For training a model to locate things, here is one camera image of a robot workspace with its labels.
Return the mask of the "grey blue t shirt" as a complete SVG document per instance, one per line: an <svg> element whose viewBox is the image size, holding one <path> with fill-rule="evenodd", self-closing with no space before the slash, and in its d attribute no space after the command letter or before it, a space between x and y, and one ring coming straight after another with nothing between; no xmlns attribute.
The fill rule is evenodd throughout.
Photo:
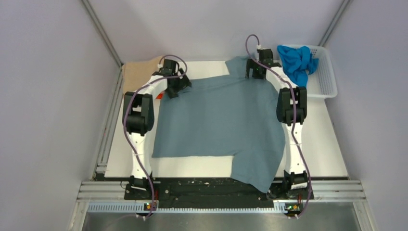
<svg viewBox="0 0 408 231"><path fill-rule="evenodd" d="M266 193L285 147L278 92L245 77L245 57L226 67L227 75L192 80L177 97L161 99L153 157L232 156L231 178Z"/></svg>

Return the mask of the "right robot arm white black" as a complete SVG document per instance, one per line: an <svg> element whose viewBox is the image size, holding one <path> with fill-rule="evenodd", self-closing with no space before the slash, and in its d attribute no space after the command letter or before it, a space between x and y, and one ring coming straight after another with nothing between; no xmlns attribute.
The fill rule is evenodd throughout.
<svg viewBox="0 0 408 231"><path fill-rule="evenodd" d="M302 130L307 116L307 90L293 83L274 61L271 49L256 47L246 64L246 78L265 79L278 92L276 117L285 135L286 162L281 193L294 199L308 191L309 170L302 149Z"/></svg>

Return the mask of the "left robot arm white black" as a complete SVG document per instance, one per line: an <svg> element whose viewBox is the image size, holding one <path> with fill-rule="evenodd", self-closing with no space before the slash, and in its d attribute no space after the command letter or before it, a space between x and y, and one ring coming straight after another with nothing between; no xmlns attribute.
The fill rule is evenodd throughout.
<svg viewBox="0 0 408 231"><path fill-rule="evenodd" d="M145 84L135 91L126 92L123 99L122 124L133 161L129 190L135 190L143 199L154 194L150 164L154 146L154 101L162 93L175 98L181 90L191 87L186 68L177 61L163 57L157 67L158 70Z"/></svg>

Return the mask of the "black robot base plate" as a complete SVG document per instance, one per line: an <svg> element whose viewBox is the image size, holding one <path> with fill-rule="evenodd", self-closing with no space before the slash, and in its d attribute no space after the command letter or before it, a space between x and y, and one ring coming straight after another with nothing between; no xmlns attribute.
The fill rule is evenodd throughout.
<svg viewBox="0 0 408 231"><path fill-rule="evenodd" d="M152 187L148 182L130 181L124 199L155 200L159 209L252 209L273 208L278 200L298 203L314 198L307 189L286 190L282 180L277 178L267 192L231 178L156 178Z"/></svg>

